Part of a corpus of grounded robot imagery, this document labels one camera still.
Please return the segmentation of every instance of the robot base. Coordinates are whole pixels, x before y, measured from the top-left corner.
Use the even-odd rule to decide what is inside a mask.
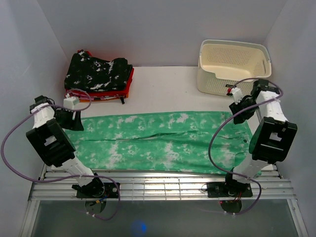
[[[220,201],[221,207],[224,211],[230,213],[239,213],[242,208],[241,200],[238,201]]]
[[[207,183],[207,196],[209,198],[227,198],[231,197],[234,198],[236,195],[229,195],[227,186],[225,182],[212,182]],[[244,192],[241,193],[242,198],[250,198],[252,197],[252,190],[250,184],[247,185],[247,188]]]
[[[118,198],[119,194],[116,186],[114,185],[114,183],[103,183],[104,187],[105,187],[105,193],[108,194],[107,198]],[[96,197],[92,197],[92,196],[88,196],[86,194],[83,194],[80,191],[77,191],[77,198],[96,198]]]
[[[94,201],[85,201],[84,203],[85,210],[93,214],[101,213],[105,209],[106,205],[106,201],[102,201],[100,203],[95,203]]]

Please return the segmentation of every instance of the blue light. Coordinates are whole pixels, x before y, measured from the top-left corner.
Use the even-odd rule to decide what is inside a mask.
[[[145,224],[145,223],[142,223],[142,224],[141,224],[141,227],[142,227],[143,233],[145,233],[145,232],[146,232],[146,229],[147,229],[146,224]]]
[[[137,220],[132,223],[131,230],[134,237],[143,237],[147,231],[147,226],[145,222]]]

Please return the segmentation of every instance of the plastic laundry basket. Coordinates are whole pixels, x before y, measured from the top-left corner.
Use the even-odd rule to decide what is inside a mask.
[[[226,95],[227,89],[238,80],[269,76],[270,56],[260,44],[205,40],[201,45],[197,72],[197,88],[201,92]],[[244,95],[249,95],[252,85],[252,81],[245,81],[238,87]]]

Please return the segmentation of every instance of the green tie-dye cloth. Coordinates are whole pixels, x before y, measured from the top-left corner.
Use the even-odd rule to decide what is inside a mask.
[[[83,118],[84,131],[67,134],[76,156],[92,169],[154,170],[222,174],[207,149],[229,112],[170,112]],[[251,132],[247,123],[228,123],[217,135],[212,157],[232,169],[246,157]]]

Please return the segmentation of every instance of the purple cable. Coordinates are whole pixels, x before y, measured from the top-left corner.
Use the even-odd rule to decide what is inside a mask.
[[[115,212],[109,217],[109,218],[103,218],[103,220],[111,220],[113,217],[115,217],[115,215],[117,214],[118,210],[119,210],[119,204],[120,204],[120,193],[119,193],[119,186],[118,184],[110,177],[106,177],[106,176],[102,176],[102,175],[69,175],[69,176],[66,176],[66,177],[63,177],[63,178],[58,178],[58,179],[53,179],[53,180],[37,180],[37,179],[33,179],[33,178],[30,178],[30,177],[27,177],[26,175],[20,173],[19,171],[17,171],[16,169],[14,169],[10,164],[9,162],[7,161],[5,155],[4,155],[4,146],[5,146],[5,143],[6,141],[8,140],[9,136],[19,127],[21,126],[25,121],[27,121],[29,118],[33,117],[34,114],[36,114],[37,112],[39,112],[41,109],[44,109],[46,107],[55,107],[55,108],[62,108],[62,109],[65,109],[65,110],[68,110],[68,111],[73,111],[73,112],[79,112],[79,111],[83,111],[83,110],[86,110],[90,107],[91,103],[92,103],[92,100],[91,100],[91,97],[90,95],[83,91],[83,90],[80,90],[80,89],[71,89],[71,90],[68,90],[68,92],[70,91],[74,91],[74,90],[77,90],[77,91],[81,91],[83,93],[85,93],[88,98],[89,98],[89,104],[83,108],[83,109],[78,109],[78,110],[71,110],[71,109],[68,109],[68,108],[65,108],[63,106],[59,106],[59,105],[51,105],[51,104],[48,104],[48,105],[45,105],[43,107],[41,107],[39,110],[31,113],[30,115],[28,115],[26,118],[24,118],[22,121],[20,121],[17,125],[15,125],[4,137],[2,143],[1,143],[1,149],[0,149],[0,153],[1,153],[1,157],[2,157],[2,160],[4,162],[4,164],[13,172],[15,173],[16,175],[20,176],[21,178],[23,179],[26,179],[28,181],[31,181],[31,182],[34,182],[34,183],[53,183],[53,182],[58,182],[58,181],[62,181],[62,180],[65,180],[65,179],[70,179],[70,178],[76,178],[76,177],[87,177],[87,178],[103,178],[103,179],[108,179],[110,180],[111,182],[114,183],[115,187],[117,188],[118,190],[118,205],[117,205],[117,208],[115,210]]]
[[[251,79],[256,79],[256,78],[246,78],[246,79],[242,79],[242,80],[238,81],[237,83],[235,83],[235,84],[233,85],[233,88],[236,87],[236,85],[238,85],[238,84],[241,83],[242,81],[251,80]],[[260,198],[261,193],[262,193],[262,187],[261,187],[261,185],[260,185],[260,183],[259,183],[258,181],[254,180],[254,179],[251,179],[251,178],[247,177],[246,175],[239,174],[239,173],[235,173],[235,172],[232,172],[232,171],[229,171],[229,170],[225,170],[225,169],[219,167],[217,164],[215,164],[215,162],[213,161],[213,159],[212,159],[212,157],[211,157],[212,144],[213,144],[213,142],[214,142],[214,140],[215,140],[215,137],[216,137],[217,134],[220,132],[220,130],[221,130],[227,123],[229,123],[229,121],[231,121],[233,118],[235,118],[236,116],[240,115],[241,113],[243,113],[243,112],[245,112],[245,111],[247,111],[247,110],[256,108],[256,107],[258,107],[258,106],[260,106],[260,105],[267,104],[267,103],[272,102],[272,101],[274,101],[274,100],[276,100],[276,99],[278,99],[278,98],[280,98],[280,97],[283,96],[283,91],[282,91],[282,89],[281,89],[278,85],[276,85],[275,83],[273,83],[273,82],[271,82],[271,81],[269,81],[269,83],[271,83],[272,85],[274,85],[276,88],[279,89],[280,95],[278,95],[276,98],[273,98],[273,99],[270,99],[270,100],[261,102],[261,103],[256,104],[256,105],[249,106],[249,107],[247,107],[247,108],[245,108],[245,109],[243,109],[243,110],[240,110],[239,112],[237,112],[237,113],[234,114],[233,116],[231,116],[229,119],[227,119],[225,122],[223,122],[222,125],[219,126],[219,128],[218,128],[218,129],[216,130],[216,132],[214,133],[214,135],[213,135],[213,137],[212,137],[212,139],[211,139],[211,141],[210,141],[210,143],[209,143],[209,145],[208,145],[208,157],[209,157],[209,160],[211,161],[211,163],[213,164],[213,166],[215,166],[215,167],[218,168],[219,170],[221,170],[221,171],[223,171],[223,172],[226,172],[226,173],[228,173],[228,174],[234,174],[234,175],[238,175],[238,176],[244,177],[244,178],[246,178],[246,179],[248,179],[248,180],[250,180],[250,181],[256,183],[256,184],[259,186],[259,194],[258,194],[257,198],[255,199],[255,201],[254,201],[247,209],[245,209],[245,210],[243,210],[243,211],[241,211],[241,212],[239,212],[239,213],[227,212],[227,213],[229,213],[229,214],[231,214],[231,215],[241,215],[241,214],[244,214],[244,213],[248,212],[250,209],[252,209],[252,208],[254,207],[254,205],[259,201],[259,198]]]

